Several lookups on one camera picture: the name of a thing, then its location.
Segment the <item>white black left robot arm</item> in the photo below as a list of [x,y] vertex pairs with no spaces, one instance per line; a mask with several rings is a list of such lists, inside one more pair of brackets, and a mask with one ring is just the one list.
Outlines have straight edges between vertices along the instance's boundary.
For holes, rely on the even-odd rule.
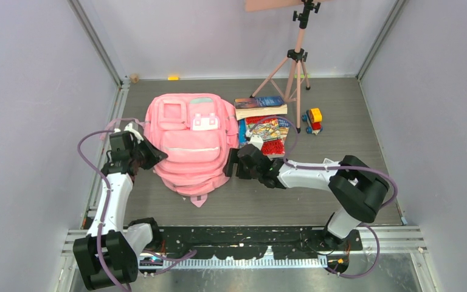
[[72,252],[88,290],[117,287],[131,291],[139,272],[137,258],[145,249],[157,251],[162,234],[154,218],[124,224],[126,205],[140,169],[150,170],[167,158],[138,130],[141,122],[130,119],[120,129],[108,125],[101,133],[109,138],[102,168],[82,157],[100,176],[102,185],[96,215]]

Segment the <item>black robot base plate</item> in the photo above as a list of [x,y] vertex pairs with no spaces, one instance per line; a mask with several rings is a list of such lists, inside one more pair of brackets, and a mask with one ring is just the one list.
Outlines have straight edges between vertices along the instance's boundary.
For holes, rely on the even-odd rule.
[[173,258],[195,250],[194,259],[220,260],[260,259],[272,252],[283,260],[361,251],[362,242],[357,230],[338,242],[327,239],[321,226],[165,226],[147,249]]

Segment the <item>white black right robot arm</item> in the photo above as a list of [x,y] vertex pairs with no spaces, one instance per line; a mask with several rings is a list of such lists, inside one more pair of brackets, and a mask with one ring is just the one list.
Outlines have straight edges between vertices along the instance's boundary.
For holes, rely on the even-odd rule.
[[232,148],[223,167],[226,177],[256,179],[269,189],[307,188],[329,191],[341,205],[328,219],[322,241],[339,249],[349,233],[362,223],[374,222],[390,189],[384,174],[359,158],[346,155],[341,161],[303,163],[269,158],[252,144]]

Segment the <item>pink student backpack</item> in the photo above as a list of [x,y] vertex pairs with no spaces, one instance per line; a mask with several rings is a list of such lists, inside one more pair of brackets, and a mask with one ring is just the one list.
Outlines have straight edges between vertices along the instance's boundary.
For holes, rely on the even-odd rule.
[[164,94],[150,103],[140,125],[157,149],[167,154],[154,167],[172,191],[201,207],[210,192],[225,184],[229,151],[237,148],[234,106],[215,94]]

